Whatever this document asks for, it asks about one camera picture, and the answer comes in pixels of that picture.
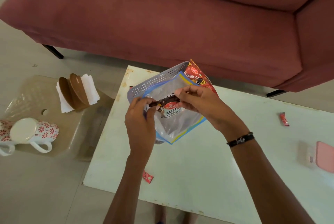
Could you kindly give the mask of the person's left hand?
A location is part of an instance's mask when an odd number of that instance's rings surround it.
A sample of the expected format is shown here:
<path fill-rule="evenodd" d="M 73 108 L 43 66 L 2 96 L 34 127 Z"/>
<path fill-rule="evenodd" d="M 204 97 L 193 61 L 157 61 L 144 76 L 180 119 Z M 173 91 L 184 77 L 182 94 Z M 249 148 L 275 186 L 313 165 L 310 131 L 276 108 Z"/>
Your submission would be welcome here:
<path fill-rule="evenodd" d="M 155 121 L 147 121 L 144 113 L 146 105 L 152 102 L 152 98 L 137 97 L 125 115 L 130 156 L 142 163 L 148 162 L 156 140 Z"/>

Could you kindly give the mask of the person's right hand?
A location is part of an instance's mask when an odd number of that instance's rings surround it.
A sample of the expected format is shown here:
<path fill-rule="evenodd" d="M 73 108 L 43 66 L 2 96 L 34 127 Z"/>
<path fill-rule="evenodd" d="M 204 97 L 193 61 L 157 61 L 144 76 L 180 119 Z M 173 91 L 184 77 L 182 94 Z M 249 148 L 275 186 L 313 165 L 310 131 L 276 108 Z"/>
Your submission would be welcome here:
<path fill-rule="evenodd" d="M 240 117 L 210 89 L 196 85 L 181 89 L 189 90 L 189 93 L 193 95 L 193 108 L 188 110 L 204 116 L 216 130 L 223 134 L 227 142 L 234 141 L 250 132 Z"/>

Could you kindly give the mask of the small brown sachet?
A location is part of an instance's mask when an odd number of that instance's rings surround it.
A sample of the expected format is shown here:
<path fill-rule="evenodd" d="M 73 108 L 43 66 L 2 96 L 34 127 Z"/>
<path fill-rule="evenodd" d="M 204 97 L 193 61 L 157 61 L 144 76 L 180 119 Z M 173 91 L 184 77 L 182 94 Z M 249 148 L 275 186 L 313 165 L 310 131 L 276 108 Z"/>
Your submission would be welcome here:
<path fill-rule="evenodd" d="M 165 106 L 169 103 L 178 103 L 180 102 L 180 99 L 175 96 L 175 95 L 171 95 L 171 96 L 167 96 L 161 100 L 158 101 L 153 101 L 152 103 L 149 104 L 149 107 L 154 107 L 154 106 Z"/>

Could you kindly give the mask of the person's right forearm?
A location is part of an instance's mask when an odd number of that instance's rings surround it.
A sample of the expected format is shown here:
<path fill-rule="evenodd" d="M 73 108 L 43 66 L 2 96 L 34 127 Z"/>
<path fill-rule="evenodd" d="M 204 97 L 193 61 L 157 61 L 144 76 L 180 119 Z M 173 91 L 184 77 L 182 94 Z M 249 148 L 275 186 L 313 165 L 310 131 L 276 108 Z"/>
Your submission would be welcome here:
<path fill-rule="evenodd" d="M 232 141 L 246 131 L 222 131 L 245 180 L 262 224 L 315 224 L 297 198 L 270 164 L 255 139 L 241 144 Z"/>

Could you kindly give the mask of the person's left forearm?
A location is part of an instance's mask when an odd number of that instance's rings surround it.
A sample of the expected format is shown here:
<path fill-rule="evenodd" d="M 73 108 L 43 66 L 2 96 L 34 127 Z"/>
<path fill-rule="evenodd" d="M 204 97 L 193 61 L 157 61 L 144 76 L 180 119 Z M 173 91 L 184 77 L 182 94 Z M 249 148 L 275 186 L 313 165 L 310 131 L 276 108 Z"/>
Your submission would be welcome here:
<path fill-rule="evenodd" d="M 103 224 L 134 224 L 142 176 L 148 160 L 147 154 L 130 153 Z"/>

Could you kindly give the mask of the silver blue-edged peanut packet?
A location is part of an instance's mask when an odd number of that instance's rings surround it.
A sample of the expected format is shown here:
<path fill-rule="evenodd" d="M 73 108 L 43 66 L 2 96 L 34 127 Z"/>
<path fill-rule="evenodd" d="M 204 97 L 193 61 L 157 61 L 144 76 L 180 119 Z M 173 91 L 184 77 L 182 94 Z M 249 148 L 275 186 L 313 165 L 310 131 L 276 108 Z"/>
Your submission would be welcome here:
<path fill-rule="evenodd" d="M 186 77 L 183 72 L 179 72 L 171 80 L 149 86 L 143 97 L 158 101 L 167 96 L 174 95 L 175 90 L 190 85 L 196 84 Z M 178 108 L 176 105 L 177 103 L 169 103 L 163 107 L 156 107 L 157 111 L 154 115 L 156 130 L 155 144 L 159 145 L 167 142 L 172 145 L 206 121 L 206 118 L 201 114 L 188 109 Z"/>

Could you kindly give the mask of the red snack packet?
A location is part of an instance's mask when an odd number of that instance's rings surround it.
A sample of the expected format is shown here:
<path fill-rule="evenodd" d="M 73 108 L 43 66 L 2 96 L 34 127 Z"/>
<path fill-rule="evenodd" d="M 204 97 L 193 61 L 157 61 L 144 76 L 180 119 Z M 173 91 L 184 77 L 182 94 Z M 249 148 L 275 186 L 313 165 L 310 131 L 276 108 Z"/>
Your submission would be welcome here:
<path fill-rule="evenodd" d="M 186 77 L 192 80 L 196 85 L 199 85 L 201 87 L 206 87 L 210 89 L 213 93 L 218 95 L 209 78 L 192 59 L 190 59 L 184 74 Z"/>

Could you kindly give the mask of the grey perforated plastic basket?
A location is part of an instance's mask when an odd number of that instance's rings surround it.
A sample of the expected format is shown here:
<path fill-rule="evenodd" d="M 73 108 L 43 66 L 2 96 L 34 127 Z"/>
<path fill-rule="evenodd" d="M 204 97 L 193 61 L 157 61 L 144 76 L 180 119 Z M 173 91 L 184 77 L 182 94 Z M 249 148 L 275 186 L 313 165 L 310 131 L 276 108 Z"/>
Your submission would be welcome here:
<path fill-rule="evenodd" d="M 156 84 L 156 83 L 162 83 L 162 82 L 171 80 L 179 72 L 185 72 L 188 64 L 189 62 L 182 62 L 170 69 L 167 69 L 161 73 L 158 73 L 157 75 L 133 86 L 127 92 L 127 100 L 129 101 L 129 103 L 131 103 L 134 98 L 138 96 L 143 96 L 149 86 Z"/>

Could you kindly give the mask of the white paper napkins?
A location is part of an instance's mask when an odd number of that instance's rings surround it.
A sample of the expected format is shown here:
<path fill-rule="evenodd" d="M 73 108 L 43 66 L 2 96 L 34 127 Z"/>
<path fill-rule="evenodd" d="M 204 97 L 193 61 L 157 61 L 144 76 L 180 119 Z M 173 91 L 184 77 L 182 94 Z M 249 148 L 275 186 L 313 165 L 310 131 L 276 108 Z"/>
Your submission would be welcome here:
<path fill-rule="evenodd" d="M 99 96 L 99 94 L 97 92 L 97 89 L 95 87 L 95 84 L 94 84 L 92 76 L 88 75 L 88 74 L 84 74 L 83 76 L 80 76 L 80 77 L 81 77 L 81 80 L 83 82 L 84 89 L 86 91 L 86 95 L 87 95 L 87 98 L 88 98 L 88 101 L 89 101 L 89 105 L 91 106 L 91 105 L 96 104 L 100 100 L 100 96 Z M 60 92 L 60 87 L 59 87 L 59 83 L 58 82 L 56 84 L 56 89 L 57 89 L 57 92 L 58 92 L 58 95 L 59 95 L 59 98 L 60 98 L 61 112 L 62 113 L 69 113 L 71 111 L 75 111 L 65 101 L 65 98 L 63 97 L 63 95 Z"/>

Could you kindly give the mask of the small red sachet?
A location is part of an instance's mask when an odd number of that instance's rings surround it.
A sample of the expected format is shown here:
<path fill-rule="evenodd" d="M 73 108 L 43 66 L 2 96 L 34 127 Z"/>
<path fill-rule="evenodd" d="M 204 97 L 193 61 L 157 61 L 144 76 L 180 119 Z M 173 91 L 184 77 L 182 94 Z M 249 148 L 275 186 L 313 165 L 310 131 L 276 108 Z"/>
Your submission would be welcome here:
<path fill-rule="evenodd" d="M 146 171 L 143 172 L 142 178 L 148 183 L 151 184 L 154 176 L 150 175 L 149 173 L 147 173 Z"/>
<path fill-rule="evenodd" d="M 280 117 L 280 120 L 282 122 L 282 124 L 285 126 L 285 127 L 289 127 L 290 124 L 288 123 L 287 119 L 286 119 L 286 114 L 285 112 L 280 112 L 279 113 L 279 117 Z"/>

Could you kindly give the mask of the brown wooden napkin holder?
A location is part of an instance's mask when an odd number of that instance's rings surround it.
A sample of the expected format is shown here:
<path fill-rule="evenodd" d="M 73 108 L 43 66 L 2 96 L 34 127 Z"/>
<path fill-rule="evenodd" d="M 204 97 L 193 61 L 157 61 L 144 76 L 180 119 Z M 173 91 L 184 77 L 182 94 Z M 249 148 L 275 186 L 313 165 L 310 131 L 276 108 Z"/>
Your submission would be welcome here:
<path fill-rule="evenodd" d="M 65 101 L 76 112 L 80 112 L 90 106 L 83 82 L 79 75 L 70 74 L 68 79 L 60 77 L 58 83 L 60 92 L 65 98 Z"/>

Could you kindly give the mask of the black sofa leg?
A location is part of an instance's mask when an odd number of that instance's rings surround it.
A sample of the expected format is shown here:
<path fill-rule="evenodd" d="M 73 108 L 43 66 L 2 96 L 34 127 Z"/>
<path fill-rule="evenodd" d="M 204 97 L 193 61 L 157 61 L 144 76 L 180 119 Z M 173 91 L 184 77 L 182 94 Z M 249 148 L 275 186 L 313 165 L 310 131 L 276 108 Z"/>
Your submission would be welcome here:
<path fill-rule="evenodd" d="M 53 46 L 42 44 L 43 47 L 45 47 L 49 52 L 51 52 L 53 55 L 55 55 L 58 59 L 64 59 L 64 56 Z"/>
<path fill-rule="evenodd" d="M 267 93 L 266 96 L 268 98 L 272 98 L 272 97 L 275 97 L 275 96 L 278 96 L 278 95 L 281 95 L 281 94 L 284 94 L 284 93 L 287 93 L 287 91 L 279 89 L 279 90 L 275 90 L 275 91 Z"/>

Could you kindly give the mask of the white mug red floral print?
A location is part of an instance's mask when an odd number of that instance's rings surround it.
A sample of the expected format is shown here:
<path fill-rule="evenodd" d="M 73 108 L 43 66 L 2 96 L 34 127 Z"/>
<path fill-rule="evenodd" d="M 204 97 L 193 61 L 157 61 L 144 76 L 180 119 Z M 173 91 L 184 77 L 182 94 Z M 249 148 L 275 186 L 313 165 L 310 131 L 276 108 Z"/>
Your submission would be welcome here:
<path fill-rule="evenodd" d="M 29 144 L 40 153 L 52 150 L 52 142 L 59 135 L 59 127 L 46 121 L 27 117 L 20 119 L 10 129 L 11 140 L 16 144 Z"/>
<path fill-rule="evenodd" d="M 12 121 L 0 120 L 0 156 L 9 156 L 15 151 L 15 142 L 10 137 L 13 124 Z"/>

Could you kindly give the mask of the clear plastic wrapper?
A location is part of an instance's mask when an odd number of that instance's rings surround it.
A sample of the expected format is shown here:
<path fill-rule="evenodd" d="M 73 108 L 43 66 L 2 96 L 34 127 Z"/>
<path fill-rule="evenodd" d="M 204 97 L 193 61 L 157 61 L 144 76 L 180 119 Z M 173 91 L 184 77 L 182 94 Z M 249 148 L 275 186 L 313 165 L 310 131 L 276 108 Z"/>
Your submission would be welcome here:
<path fill-rule="evenodd" d="M 297 147 L 297 162 L 299 165 L 309 169 L 315 169 L 315 146 L 305 141 L 298 141 Z"/>

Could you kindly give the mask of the pink phone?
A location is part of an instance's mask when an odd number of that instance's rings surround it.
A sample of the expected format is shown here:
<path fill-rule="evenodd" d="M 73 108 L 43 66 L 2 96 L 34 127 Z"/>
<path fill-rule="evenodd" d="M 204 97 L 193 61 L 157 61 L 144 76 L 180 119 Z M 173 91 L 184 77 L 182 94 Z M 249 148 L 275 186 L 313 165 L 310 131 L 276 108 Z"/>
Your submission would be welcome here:
<path fill-rule="evenodd" d="M 315 163 L 324 171 L 334 173 L 334 146 L 318 141 L 316 143 Z"/>

